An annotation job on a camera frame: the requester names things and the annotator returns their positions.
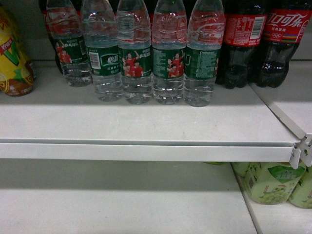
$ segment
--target shelf bracket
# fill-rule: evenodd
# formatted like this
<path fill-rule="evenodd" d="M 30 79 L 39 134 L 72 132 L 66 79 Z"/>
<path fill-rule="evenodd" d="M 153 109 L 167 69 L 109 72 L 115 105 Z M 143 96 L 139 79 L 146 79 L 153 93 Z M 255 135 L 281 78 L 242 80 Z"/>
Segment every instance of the shelf bracket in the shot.
<path fill-rule="evenodd" d="M 292 149 L 291 158 L 289 160 L 289 163 L 294 169 L 298 168 L 299 161 L 300 161 L 300 154 L 301 154 L 301 150 L 297 146 L 294 146 Z"/>
<path fill-rule="evenodd" d="M 306 136 L 297 146 L 301 150 L 300 159 L 307 167 L 312 166 L 312 136 Z"/>

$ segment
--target coca-cola bottle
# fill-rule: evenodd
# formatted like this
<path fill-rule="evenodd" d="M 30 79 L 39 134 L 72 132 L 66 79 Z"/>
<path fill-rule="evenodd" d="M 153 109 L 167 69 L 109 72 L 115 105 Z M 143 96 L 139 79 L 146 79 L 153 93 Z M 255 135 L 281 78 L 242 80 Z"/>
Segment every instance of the coca-cola bottle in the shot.
<path fill-rule="evenodd" d="M 248 66 L 267 18 L 266 0 L 239 0 L 227 9 L 216 82 L 228 89 L 242 88 L 248 82 Z"/>
<path fill-rule="evenodd" d="M 260 46 L 250 67 L 259 87 L 281 85 L 289 61 L 299 46 L 311 17 L 311 0 L 276 0 L 263 31 Z"/>

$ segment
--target green drink package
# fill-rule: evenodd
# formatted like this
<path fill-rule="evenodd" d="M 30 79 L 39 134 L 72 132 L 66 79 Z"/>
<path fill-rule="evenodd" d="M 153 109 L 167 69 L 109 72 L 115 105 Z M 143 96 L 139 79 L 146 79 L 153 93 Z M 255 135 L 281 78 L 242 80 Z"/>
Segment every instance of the green drink package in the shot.
<path fill-rule="evenodd" d="M 249 162 L 231 162 L 234 172 L 243 178 L 245 177 L 248 171 L 249 164 L 250 164 Z"/>
<path fill-rule="evenodd" d="M 312 209 L 312 167 L 307 168 L 288 201 L 297 207 Z"/>
<path fill-rule="evenodd" d="M 306 171 L 300 162 L 297 169 L 289 163 L 251 162 L 244 186 L 251 200 L 267 205 L 286 202 Z"/>

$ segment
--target white shelf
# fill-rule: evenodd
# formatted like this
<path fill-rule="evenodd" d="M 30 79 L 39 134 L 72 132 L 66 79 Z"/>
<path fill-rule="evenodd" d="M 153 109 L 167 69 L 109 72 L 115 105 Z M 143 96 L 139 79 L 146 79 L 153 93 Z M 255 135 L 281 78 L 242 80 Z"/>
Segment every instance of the white shelf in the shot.
<path fill-rule="evenodd" d="M 243 179 L 238 177 L 238 182 L 258 234 L 312 233 L 312 210 L 298 208 L 289 202 L 278 205 L 256 203 L 243 189 Z"/>
<path fill-rule="evenodd" d="M 0 233 L 256 234 L 229 163 L 0 159 L 0 181 Z"/>
<path fill-rule="evenodd" d="M 38 71 L 32 93 L 0 93 L 2 158 L 289 161 L 298 142 L 249 86 L 216 86 L 203 108 L 131 105 L 70 87 L 55 67 Z"/>
<path fill-rule="evenodd" d="M 277 88 L 254 91 L 276 116 L 299 138 L 312 135 L 312 61 L 292 61 L 289 73 Z"/>

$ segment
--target plastic bottle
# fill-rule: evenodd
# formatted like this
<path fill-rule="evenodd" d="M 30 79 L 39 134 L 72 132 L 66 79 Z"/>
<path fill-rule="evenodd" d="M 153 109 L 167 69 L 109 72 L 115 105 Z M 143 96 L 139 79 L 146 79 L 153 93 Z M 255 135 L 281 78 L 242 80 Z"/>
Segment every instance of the plastic bottle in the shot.
<path fill-rule="evenodd" d="M 182 0 L 159 0 L 154 13 L 153 88 L 158 103 L 182 98 L 187 18 Z"/>
<path fill-rule="evenodd" d="M 224 83 L 228 89 L 247 84 L 248 66 L 260 43 L 267 14 L 266 0 L 239 0 L 232 6 L 223 37 L 217 83 Z"/>
<path fill-rule="evenodd" d="M 48 0 L 47 22 L 67 83 L 72 87 L 92 82 L 80 18 L 70 0 Z"/>
<path fill-rule="evenodd" d="M 221 0 L 197 0 L 188 26 L 183 93 L 191 106 L 211 101 L 224 27 Z"/>
<path fill-rule="evenodd" d="M 95 93 L 102 101 L 118 100 L 122 84 L 112 7 L 108 0 L 84 0 L 81 18 Z"/>
<path fill-rule="evenodd" d="M 299 46 L 311 17 L 309 0 L 276 0 L 263 31 L 260 46 L 252 62 L 252 81 L 259 87 L 281 85 L 289 70 L 289 61 Z"/>
<path fill-rule="evenodd" d="M 150 18 L 143 0 L 120 0 L 117 39 L 124 96 L 132 104 L 152 96 Z"/>

